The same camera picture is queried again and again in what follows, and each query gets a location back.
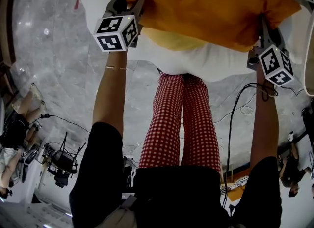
black shirt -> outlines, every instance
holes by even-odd
[[[292,182],[300,182],[305,175],[304,170],[300,171],[298,169],[298,164],[299,160],[295,159],[293,156],[288,159],[283,177],[280,178],[285,187],[290,188]]]
[[[219,173],[206,167],[142,168],[134,178],[139,228],[279,227],[282,213],[277,161],[252,169],[232,217],[220,204]],[[75,228],[93,228],[121,204],[122,137],[111,125],[92,127],[79,175],[70,193]]]

woman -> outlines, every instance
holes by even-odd
[[[29,140],[34,133],[33,128],[29,130],[29,125],[32,123],[40,113],[43,112],[45,102],[41,101],[40,107],[30,111],[30,106],[33,96],[40,97],[34,83],[31,84],[29,92],[22,100],[19,108],[17,109],[17,117],[10,123],[2,138],[2,148],[0,151],[0,197],[6,199],[8,194],[12,195],[12,191],[8,190],[10,178],[15,171],[16,165],[22,154],[24,139]]]
[[[136,201],[130,205],[129,213],[135,214],[136,220],[129,218],[124,226],[119,223],[124,220],[121,218],[116,221],[120,226],[102,224],[121,204],[126,63],[126,52],[110,53],[96,97],[88,147],[70,193],[74,226],[279,227],[282,209],[275,100],[264,102],[257,90],[252,172],[234,215],[229,217],[220,205],[219,149],[207,88],[194,76],[166,74],[159,79],[153,119],[134,179]],[[261,67],[257,82],[271,87]],[[179,166],[182,107],[185,143]],[[86,184],[96,179],[93,195],[85,196]]]

gray tile floor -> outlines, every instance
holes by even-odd
[[[78,9],[74,9],[75,4],[76,0],[15,0],[13,33],[17,63],[12,73],[22,96],[30,83],[36,82],[50,114],[90,129],[107,54],[98,49],[86,27],[84,7],[80,3]],[[294,66],[294,71],[300,79],[301,67]],[[158,72],[151,63],[128,62],[124,146],[143,143],[151,121],[157,80]],[[214,122],[232,110],[241,88],[254,81],[253,73],[207,84]],[[301,89],[299,81],[289,86],[297,91]],[[290,131],[298,133],[304,129],[301,110],[310,99],[303,92],[298,97],[290,90],[278,89],[278,92],[279,141],[282,142]],[[254,94],[253,89],[245,91],[238,105],[249,102]],[[249,106],[255,108],[255,98]],[[235,113],[231,141],[231,163],[235,167],[249,161],[254,114]],[[229,122],[230,116],[215,124],[223,163],[227,158]],[[50,118],[41,120],[41,123],[41,136],[46,142],[61,143],[66,131],[67,145],[73,150],[87,141],[87,132],[62,120]],[[138,161],[141,148],[141,145],[130,146],[123,151]]]

gingham pants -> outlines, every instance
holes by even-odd
[[[219,147],[207,87],[190,74],[161,74],[153,119],[143,144],[139,168],[178,166],[183,106],[182,166],[206,166],[220,173]]]

orange pillow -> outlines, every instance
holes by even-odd
[[[294,0],[146,0],[140,23],[247,52],[258,40],[261,14],[276,28],[298,10]]]

